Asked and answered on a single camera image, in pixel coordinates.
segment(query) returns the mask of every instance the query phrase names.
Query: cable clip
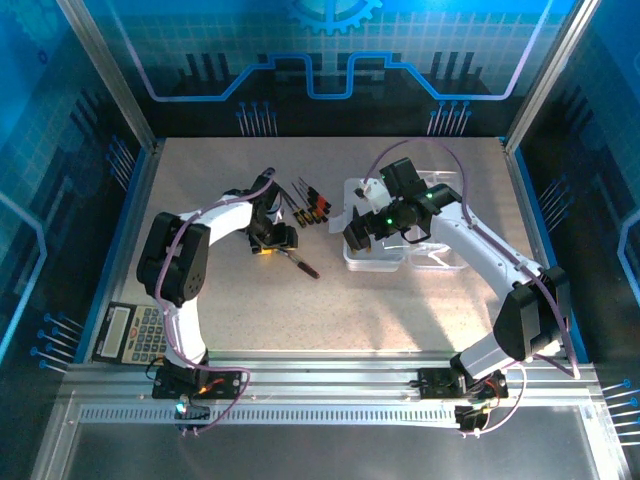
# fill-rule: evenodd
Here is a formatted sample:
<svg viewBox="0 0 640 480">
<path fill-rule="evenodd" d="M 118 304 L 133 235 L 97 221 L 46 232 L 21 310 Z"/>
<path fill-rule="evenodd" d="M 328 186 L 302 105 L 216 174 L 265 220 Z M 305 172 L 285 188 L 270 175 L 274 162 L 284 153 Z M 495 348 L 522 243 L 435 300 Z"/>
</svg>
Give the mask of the cable clip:
<svg viewBox="0 0 640 480">
<path fill-rule="evenodd" d="M 513 268 L 515 268 L 519 272 L 522 269 L 522 267 L 526 267 L 528 263 L 529 263 L 528 260 L 522 259 L 520 263 L 515 265 Z"/>
</svg>

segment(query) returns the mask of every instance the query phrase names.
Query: screwdriver set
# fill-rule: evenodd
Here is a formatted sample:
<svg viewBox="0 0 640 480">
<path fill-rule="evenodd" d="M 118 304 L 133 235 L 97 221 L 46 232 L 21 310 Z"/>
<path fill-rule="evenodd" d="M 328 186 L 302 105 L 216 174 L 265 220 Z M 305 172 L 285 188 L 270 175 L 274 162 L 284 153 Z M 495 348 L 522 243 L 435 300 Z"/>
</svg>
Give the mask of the screwdriver set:
<svg viewBox="0 0 640 480">
<path fill-rule="evenodd" d="M 300 228 L 306 228 L 307 225 L 313 225 L 314 223 L 328 222 L 327 215 L 331 212 L 331 204 L 326 197 L 318 193 L 315 188 L 311 187 L 301 177 L 298 177 L 298 181 L 298 185 L 291 182 L 291 186 L 300 200 L 302 200 L 303 207 L 300 207 L 284 188 L 280 187 L 280 191 L 284 202 L 291 209 Z"/>
</svg>

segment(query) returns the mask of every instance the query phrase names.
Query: glass panel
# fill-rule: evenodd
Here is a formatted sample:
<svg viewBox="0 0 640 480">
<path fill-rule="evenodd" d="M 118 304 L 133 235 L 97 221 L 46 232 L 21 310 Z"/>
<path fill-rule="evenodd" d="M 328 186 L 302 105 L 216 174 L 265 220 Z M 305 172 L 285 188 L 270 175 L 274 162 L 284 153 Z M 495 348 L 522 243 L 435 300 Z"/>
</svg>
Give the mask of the glass panel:
<svg viewBox="0 0 640 480">
<path fill-rule="evenodd" d="M 639 15 L 637 2 L 601 2 L 522 142 L 540 220 L 571 279 L 587 352 L 604 387 L 631 379 L 633 390 L 609 391 L 612 413 L 637 410 L 630 401 L 640 384 L 632 367 L 640 344 Z M 638 429 L 631 422 L 617 430 Z M 625 452 L 636 478 L 634 448 Z"/>
<path fill-rule="evenodd" d="M 501 136 L 574 0 L 87 4 L 162 136 Z"/>
<path fill-rule="evenodd" d="M 0 1 L 0 69 L 0 476 L 29 478 L 140 148 L 54 0 Z"/>
</svg>

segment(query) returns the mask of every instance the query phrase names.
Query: transparent plastic container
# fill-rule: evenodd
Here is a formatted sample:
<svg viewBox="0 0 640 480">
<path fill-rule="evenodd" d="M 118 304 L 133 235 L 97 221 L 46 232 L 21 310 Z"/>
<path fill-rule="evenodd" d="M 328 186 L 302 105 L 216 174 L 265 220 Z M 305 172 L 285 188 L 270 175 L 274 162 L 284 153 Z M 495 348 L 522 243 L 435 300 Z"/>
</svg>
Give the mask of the transparent plastic container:
<svg viewBox="0 0 640 480">
<path fill-rule="evenodd" d="M 418 171 L 428 187 L 445 183 L 460 193 L 462 181 L 456 172 Z M 344 226 L 353 219 L 353 207 L 360 215 L 371 211 L 366 200 L 358 198 L 354 191 L 360 185 L 361 179 L 349 178 L 344 182 Z M 409 240 L 417 240 L 425 234 L 418 227 L 413 227 L 405 234 Z M 417 244 L 406 242 L 400 233 L 380 241 L 371 241 L 371 251 L 352 251 L 347 242 L 343 244 L 343 255 L 347 269 L 352 272 L 395 272 L 406 260 L 415 270 L 456 271 L 467 266 L 464 260 L 445 244 L 437 239 L 429 238 Z"/>
</svg>

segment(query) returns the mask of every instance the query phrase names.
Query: calculator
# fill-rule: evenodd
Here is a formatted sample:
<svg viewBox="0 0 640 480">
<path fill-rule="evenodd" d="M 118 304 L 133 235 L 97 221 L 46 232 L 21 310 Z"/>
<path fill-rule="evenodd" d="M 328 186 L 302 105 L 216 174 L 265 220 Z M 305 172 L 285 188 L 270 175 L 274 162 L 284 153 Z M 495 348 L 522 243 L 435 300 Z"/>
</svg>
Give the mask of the calculator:
<svg viewBox="0 0 640 480">
<path fill-rule="evenodd" d="M 149 365 L 164 357 L 166 350 L 162 315 L 156 306 L 111 302 L 100 327 L 92 360 Z"/>
</svg>

